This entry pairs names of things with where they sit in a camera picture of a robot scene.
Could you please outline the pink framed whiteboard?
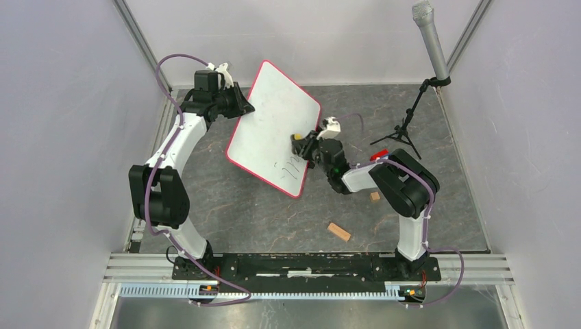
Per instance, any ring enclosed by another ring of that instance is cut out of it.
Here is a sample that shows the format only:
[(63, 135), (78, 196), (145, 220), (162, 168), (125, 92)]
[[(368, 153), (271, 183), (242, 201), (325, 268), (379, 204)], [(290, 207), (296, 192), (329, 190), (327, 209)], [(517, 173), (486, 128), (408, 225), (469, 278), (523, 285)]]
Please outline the pink framed whiteboard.
[(307, 163), (291, 151), (291, 137), (305, 137), (321, 118), (321, 105), (272, 62), (264, 60), (247, 97), (254, 112), (236, 123), (225, 151), (237, 167), (298, 198)]

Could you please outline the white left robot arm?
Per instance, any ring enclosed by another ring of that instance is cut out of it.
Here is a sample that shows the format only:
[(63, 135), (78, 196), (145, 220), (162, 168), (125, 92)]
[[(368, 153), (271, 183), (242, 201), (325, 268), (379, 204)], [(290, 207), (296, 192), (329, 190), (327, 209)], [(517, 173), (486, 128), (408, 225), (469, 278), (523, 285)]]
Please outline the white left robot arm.
[(199, 279), (215, 270), (211, 245), (189, 219), (190, 199), (181, 174), (193, 149), (219, 116), (239, 118), (254, 111), (227, 64), (194, 74), (194, 87), (177, 105), (174, 124), (158, 150), (128, 173), (132, 206), (153, 236), (164, 236)]

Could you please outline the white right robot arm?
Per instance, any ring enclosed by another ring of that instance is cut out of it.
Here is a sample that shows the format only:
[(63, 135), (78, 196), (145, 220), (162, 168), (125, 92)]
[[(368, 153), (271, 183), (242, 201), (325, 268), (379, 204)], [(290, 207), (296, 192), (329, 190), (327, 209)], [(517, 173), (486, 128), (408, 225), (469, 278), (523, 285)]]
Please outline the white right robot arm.
[(405, 280), (416, 278), (429, 254), (427, 224), (440, 189), (438, 180), (404, 149), (352, 166), (339, 140), (317, 135), (317, 131), (306, 137), (292, 135), (292, 153), (307, 161), (308, 168), (320, 168), (337, 193), (381, 192), (399, 217), (396, 272)]

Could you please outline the red and blue block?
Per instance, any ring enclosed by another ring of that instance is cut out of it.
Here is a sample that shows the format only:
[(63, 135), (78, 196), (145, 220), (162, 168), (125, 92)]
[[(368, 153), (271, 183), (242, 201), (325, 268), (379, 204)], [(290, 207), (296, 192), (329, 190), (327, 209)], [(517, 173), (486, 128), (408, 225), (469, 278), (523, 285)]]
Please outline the red and blue block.
[(390, 152), (388, 151), (388, 149), (382, 149), (381, 151), (373, 154), (369, 160), (371, 162), (377, 162), (380, 159), (388, 158), (389, 154), (390, 154)]

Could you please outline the small wooden cube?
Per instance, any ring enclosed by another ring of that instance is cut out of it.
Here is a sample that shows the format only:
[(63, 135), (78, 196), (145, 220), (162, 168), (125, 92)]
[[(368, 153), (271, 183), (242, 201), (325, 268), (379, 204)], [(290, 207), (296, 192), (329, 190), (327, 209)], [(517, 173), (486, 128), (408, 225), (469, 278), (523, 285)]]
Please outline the small wooden cube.
[(381, 200), (381, 196), (378, 192), (372, 192), (369, 197), (372, 202), (378, 202)]

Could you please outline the long wooden block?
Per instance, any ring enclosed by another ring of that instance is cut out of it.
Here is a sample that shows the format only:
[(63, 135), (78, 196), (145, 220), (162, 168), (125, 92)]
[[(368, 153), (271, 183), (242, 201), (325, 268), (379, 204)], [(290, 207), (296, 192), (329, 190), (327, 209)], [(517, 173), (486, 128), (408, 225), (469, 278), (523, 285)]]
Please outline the long wooden block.
[(344, 242), (348, 242), (351, 239), (351, 234), (335, 223), (330, 223), (327, 230)]

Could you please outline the black tripod mic stand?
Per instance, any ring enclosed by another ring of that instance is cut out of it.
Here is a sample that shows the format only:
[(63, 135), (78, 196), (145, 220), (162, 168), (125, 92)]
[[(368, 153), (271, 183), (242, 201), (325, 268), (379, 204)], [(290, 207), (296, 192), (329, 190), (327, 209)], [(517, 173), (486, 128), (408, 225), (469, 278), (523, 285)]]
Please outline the black tripod mic stand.
[(442, 80), (440, 80), (437, 77), (432, 77), (432, 78), (424, 80), (419, 87), (419, 92), (418, 92), (418, 95), (417, 95), (413, 105), (410, 108), (406, 109), (406, 116), (402, 119), (401, 124), (396, 125), (393, 128), (393, 133), (388, 134), (386, 136), (383, 136), (382, 138), (379, 138), (379, 139), (371, 142), (370, 145), (375, 145), (381, 141), (385, 141), (386, 139), (391, 139), (393, 141), (397, 141), (399, 143), (402, 143), (402, 144), (405, 144), (407, 146), (412, 147), (412, 150), (416, 154), (417, 158), (421, 160), (422, 157), (421, 157), (418, 149), (416, 148), (415, 144), (412, 142), (412, 140), (409, 136), (408, 126), (410, 125), (411, 121), (413, 120), (417, 106), (419, 105), (419, 102), (420, 102), (423, 94), (428, 90), (428, 88), (429, 87), (448, 86), (449, 84), (451, 84), (451, 81), (452, 81), (451, 77), (447, 77), (447, 78), (442, 79)]

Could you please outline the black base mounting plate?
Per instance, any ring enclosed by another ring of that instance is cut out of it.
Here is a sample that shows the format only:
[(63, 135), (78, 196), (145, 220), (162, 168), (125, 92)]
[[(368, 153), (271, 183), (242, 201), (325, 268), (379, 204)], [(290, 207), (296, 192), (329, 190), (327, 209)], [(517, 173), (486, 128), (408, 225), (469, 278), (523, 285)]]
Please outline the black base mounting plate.
[(201, 260), (176, 257), (173, 280), (200, 281), (205, 292), (379, 293), (387, 282), (438, 282), (433, 256), (409, 263), (392, 253), (224, 253)]

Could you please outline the silver microphone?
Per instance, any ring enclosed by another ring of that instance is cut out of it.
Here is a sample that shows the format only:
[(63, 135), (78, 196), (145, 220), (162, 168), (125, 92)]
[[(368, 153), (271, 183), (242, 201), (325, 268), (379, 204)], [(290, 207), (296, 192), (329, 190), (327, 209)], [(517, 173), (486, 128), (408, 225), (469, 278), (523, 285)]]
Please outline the silver microphone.
[(412, 5), (412, 19), (419, 28), (437, 80), (450, 78), (449, 69), (434, 22), (434, 8), (429, 1)]

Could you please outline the aluminium rail frame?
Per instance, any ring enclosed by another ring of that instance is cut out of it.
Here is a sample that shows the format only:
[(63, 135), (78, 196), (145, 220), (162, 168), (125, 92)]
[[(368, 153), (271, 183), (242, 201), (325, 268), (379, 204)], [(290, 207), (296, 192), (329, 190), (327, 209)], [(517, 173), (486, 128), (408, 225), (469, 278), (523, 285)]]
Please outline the aluminium rail frame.
[(433, 255), (442, 278), (379, 293), (205, 292), (163, 254), (111, 255), (91, 328), (521, 328), (505, 256)]

